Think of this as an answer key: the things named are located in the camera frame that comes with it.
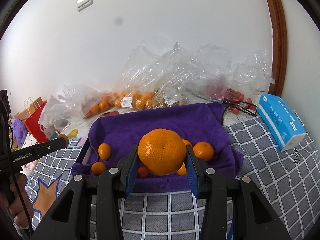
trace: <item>purple cloth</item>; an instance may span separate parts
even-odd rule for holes
[[[240,171],[243,156],[229,145],[229,135],[220,125],[222,111],[221,104],[201,103],[101,117],[89,131],[93,151],[88,164],[74,164],[72,174],[93,176],[91,165],[102,161],[97,154],[101,143],[108,143],[111,147],[110,158],[102,161],[109,169],[115,167],[122,157],[128,156],[132,146],[138,144],[146,133],[156,128],[164,128],[175,131],[192,145],[201,141],[210,143],[215,154],[213,159],[207,162],[208,166],[228,178],[234,178]],[[149,179],[137,178],[134,187],[135,192],[154,193],[188,189],[188,177],[176,173],[166,176],[151,175]]]
[[[24,123],[18,118],[14,119],[13,137],[15,138],[19,146],[23,145],[27,135],[28,135],[28,130],[26,129]]]

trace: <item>light switch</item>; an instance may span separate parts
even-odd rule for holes
[[[93,0],[76,0],[76,3],[77,3],[77,10],[80,12],[84,8],[93,4]]]

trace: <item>paper bag handle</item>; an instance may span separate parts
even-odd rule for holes
[[[40,105],[39,105],[38,101],[37,101],[35,98],[33,98],[33,97],[29,97],[29,98],[27,98],[26,100],[24,100],[24,103],[23,103],[24,109],[25,109],[27,112],[29,112],[29,116],[31,116],[29,107],[26,108],[26,101],[27,101],[27,106],[28,106],[28,101],[29,101],[29,100],[31,100],[33,103],[36,102],[36,103],[38,104],[39,108],[37,107],[37,109],[40,109]]]

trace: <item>purple plush toy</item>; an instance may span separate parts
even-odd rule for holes
[[[28,134],[28,130],[24,126],[24,123],[16,118],[13,122],[13,137],[17,141],[19,146],[22,146]]]

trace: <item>red paper bag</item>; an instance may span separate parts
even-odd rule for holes
[[[48,142],[50,139],[45,135],[45,128],[42,125],[38,124],[41,112],[45,106],[46,102],[39,106],[39,108],[28,117],[24,124],[33,137],[37,140],[38,143]]]

